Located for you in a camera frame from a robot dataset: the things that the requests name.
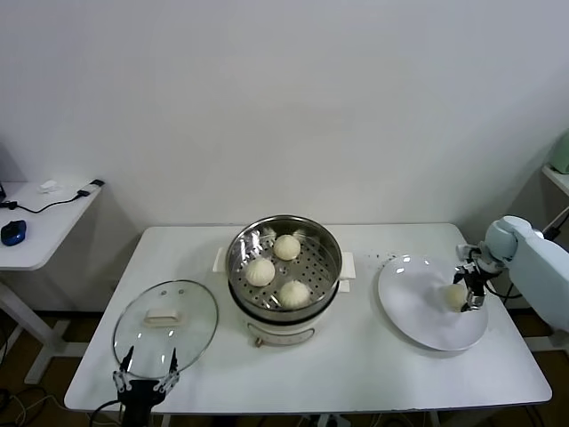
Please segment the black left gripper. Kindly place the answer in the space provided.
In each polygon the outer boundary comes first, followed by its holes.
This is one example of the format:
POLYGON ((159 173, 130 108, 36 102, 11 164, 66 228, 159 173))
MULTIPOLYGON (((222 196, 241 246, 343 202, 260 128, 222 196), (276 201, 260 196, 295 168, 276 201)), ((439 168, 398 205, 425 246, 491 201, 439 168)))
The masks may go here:
POLYGON ((124 427, 150 426, 151 411, 154 406, 165 400, 165 393, 170 392, 180 379, 176 349, 172 357, 167 375, 157 380, 134 380, 128 376, 132 362, 134 347, 131 346, 113 372, 113 381, 118 392, 118 401, 124 406, 122 425, 124 427))

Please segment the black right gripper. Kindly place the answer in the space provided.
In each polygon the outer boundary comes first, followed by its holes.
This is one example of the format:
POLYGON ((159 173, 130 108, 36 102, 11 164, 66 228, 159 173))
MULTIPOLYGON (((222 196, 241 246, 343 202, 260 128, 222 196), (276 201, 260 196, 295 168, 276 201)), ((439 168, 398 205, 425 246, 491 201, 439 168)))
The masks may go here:
POLYGON ((473 262, 457 266, 453 276, 453 284, 459 284, 464 279, 470 293, 461 306, 461 312, 480 310, 484 304, 486 277, 473 262))

